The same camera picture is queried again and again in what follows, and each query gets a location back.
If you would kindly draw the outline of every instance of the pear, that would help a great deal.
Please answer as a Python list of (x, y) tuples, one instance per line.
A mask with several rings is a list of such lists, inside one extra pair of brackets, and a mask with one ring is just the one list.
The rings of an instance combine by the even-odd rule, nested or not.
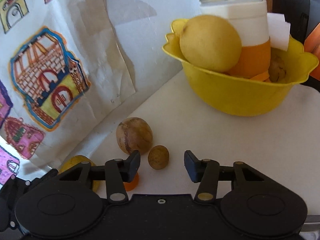
[(225, 19), (200, 15), (190, 19), (180, 33), (180, 49), (194, 66), (225, 72), (239, 60), (242, 45), (235, 28)]

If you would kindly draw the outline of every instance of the yellow house drawing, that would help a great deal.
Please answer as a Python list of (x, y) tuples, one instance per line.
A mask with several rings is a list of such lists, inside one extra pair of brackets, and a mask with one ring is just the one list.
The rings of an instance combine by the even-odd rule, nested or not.
[(4, 33), (7, 33), (27, 13), (25, 0), (0, 0), (0, 19)]

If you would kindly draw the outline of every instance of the orange object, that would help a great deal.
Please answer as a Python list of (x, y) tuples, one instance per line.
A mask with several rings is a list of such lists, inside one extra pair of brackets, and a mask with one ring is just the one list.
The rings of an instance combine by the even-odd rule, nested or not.
[(267, 71), (265, 71), (265, 72), (263, 72), (263, 73), (261, 73), (261, 74), (259, 74), (259, 75), (256, 75), (256, 76), (250, 78), (250, 80), (257, 80), (257, 81), (266, 81), (266, 82), (268, 82), (269, 77), (270, 77), (270, 75), (269, 75), (269, 72), (268, 72), (268, 70), (267, 70)]
[(136, 176), (134, 176), (133, 181), (131, 182), (124, 182), (124, 188), (126, 191), (132, 191), (135, 189), (135, 187), (138, 185), (139, 183), (139, 174), (137, 173)]
[(238, 63), (228, 71), (228, 74), (250, 79), (268, 71), (270, 58), (270, 39), (257, 46), (242, 47)]
[[(304, 50), (311, 52), (320, 59), (320, 24), (310, 33), (304, 42)], [(317, 67), (310, 76), (320, 81), (320, 68)]]

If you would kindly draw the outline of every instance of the orange paper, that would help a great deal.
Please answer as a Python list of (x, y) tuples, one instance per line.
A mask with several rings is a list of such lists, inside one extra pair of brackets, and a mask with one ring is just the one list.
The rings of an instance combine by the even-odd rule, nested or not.
[[(316, 55), (320, 60), (320, 24), (310, 33), (304, 42), (304, 50)], [(310, 76), (320, 81), (320, 68), (319, 66), (311, 72)]]

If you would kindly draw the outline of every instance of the white container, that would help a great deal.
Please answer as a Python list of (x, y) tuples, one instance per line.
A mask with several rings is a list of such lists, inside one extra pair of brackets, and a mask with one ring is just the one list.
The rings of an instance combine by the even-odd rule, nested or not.
[(269, 40), (266, 0), (200, 0), (202, 14), (227, 19), (237, 30), (242, 46)]
[(202, 14), (228, 20), (237, 30), (242, 51), (231, 76), (268, 81), (270, 37), (266, 0), (200, 0)]

